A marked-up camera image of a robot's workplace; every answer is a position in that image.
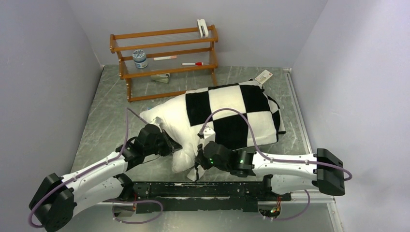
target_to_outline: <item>jar lid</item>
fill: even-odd
[[[132,59],[135,60],[135,61],[142,61],[142,60],[146,59],[145,52],[141,49],[135,50],[132,53]]]

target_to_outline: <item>silver metal edge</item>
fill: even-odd
[[[339,211],[336,207],[336,202],[328,203],[327,209],[329,210],[330,220],[335,232],[344,232],[342,221],[340,220]]]
[[[299,123],[299,129],[302,132],[302,136],[305,138],[303,140],[303,144],[305,146],[305,151],[306,151],[306,153],[312,153],[312,147],[310,146],[308,133],[306,132],[306,127],[305,127],[305,123],[304,123],[303,118],[302,118],[302,113],[300,112],[299,102],[297,101],[296,93],[295,93],[295,90],[293,88],[293,82],[292,82],[291,74],[289,72],[285,72],[285,75],[287,77],[286,80],[288,82],[289,91],[292,93],[291,98],[292,98],[292,101],[294,102],[293,107],[294,107],[294,110],[296,112],[297,121]]]

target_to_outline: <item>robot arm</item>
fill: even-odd
[[[238,177],[272,175],[272,191],[279,195],[305,189],[318,189],[332,196],[345,194],[343,171],[310,163],[320,161],[343,168],[343,162],[326,149],[300,156],[265,154],[270,159],[289,161],[276,162],[259,152],[232,151],[215,143],[215,132],[210,127],[205,127],[200,138],[195,161],[205,170],[215,166]]]
[[[48,232],[57,231],[73,216],[99,202],[109,199],[126,201],[132,197],[134,184],[124,172],[143,163],[146,156],[151,154],[167,156],[181,148],[165,131],[161,131],[159,123],[154,121],[145,125],[137,137],[127,141],[119,157],[122,146],[104,159],[75,173],[61,177],[56,174],[47,176],[31,200],[30,210],[57,186],[63,185],[64,181],[71,178],[74,181],[60,187],[35,210],[34,215],[45,229]],[[77,175],[83,172],[87,173],[77,178]]]

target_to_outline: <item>red marker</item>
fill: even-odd
[[[196,62],[196,63],[182,63],[182,65],[199,65],[199,66],[201,66],[201,65],[203,65],[204,63],[203,62]]]

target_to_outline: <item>white wall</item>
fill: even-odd
[[[409,1],[329,0],[293,83],[313,147],[353,173],[345,231],[410,231]]]
[[[327,0],[69,0],[102,64],[110,34],[215,24],[220,65],[291,67]]]
[[[100,74],[66,1],[0,1],[0,231],[39,231],[29,202],[70,171]]]

